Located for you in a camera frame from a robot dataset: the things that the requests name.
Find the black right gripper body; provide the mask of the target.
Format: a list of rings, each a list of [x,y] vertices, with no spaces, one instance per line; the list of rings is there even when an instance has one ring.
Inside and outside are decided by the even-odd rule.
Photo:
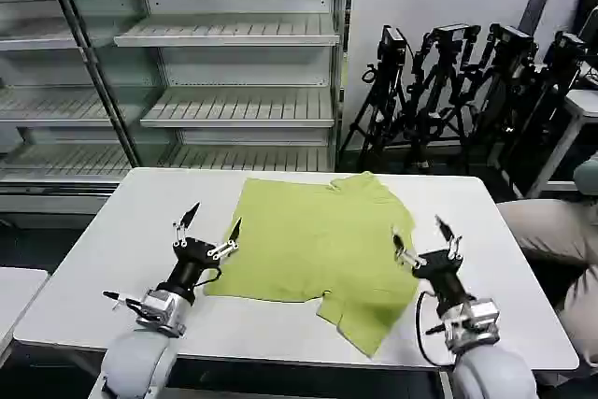
[[[463,263],[461,259],[450,259],[447,249],[427,252],[420,257],[424,263],[414,267],[412,274],[415,278],[425,279],[431,284],[438,302],[437,311],[448,311],[466,301],[476,299],[464,289],[458,277]]]

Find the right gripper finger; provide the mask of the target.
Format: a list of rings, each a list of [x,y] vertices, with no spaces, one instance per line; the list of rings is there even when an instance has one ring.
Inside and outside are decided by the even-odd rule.
[[[394,245],[394,259],[397,263],[401,265],[408,264],[413,269],[419,269],[423,266],[423,259],[407,250],[402,237],[397,232],[392,233],[392,243]]]
[[[435,216],[435,220],[439,231],[448,244],[448,258],[450,260],[459,259],[461,257],[459,254],[459,247],[462,237],[460,235],[456,235],[452,231],[452,228],[449,226],[449,224],[441,219],[438,215]]]

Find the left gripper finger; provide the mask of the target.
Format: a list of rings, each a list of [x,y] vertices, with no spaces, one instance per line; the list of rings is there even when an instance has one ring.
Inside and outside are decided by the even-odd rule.
[[[224,243],[221,243],[216,248],[211,249],[207,252],[206,255],[208,258],[211,258],[214,261],[218,261],[238,250],[237,239],[240,234],[241,223],[242,219],[239,218],[235,223],[235,226],[232,232],[230,233],[229,238]]]
[[[173,242],[174,247],[186,247],[187,246],[187,231],[192,221],[201,206],[200,202],[197,202],[193,207],[186,211],[179,221],[173,223],[175,231],[175,240]]]

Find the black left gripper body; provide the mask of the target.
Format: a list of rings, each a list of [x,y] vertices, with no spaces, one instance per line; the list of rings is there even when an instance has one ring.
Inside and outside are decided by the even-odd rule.
[[[174,293],[183,299],[194,299],[196,287],[218,280],[221,277],[220,263],[206,255],[214,248],[215,245],[195,238],[187,238],[186,247],[173,246],[178,261],[168,279],[161,283],[161,290]],[[217,275],[200,282],[199,278],[208,269],[215,270]]]

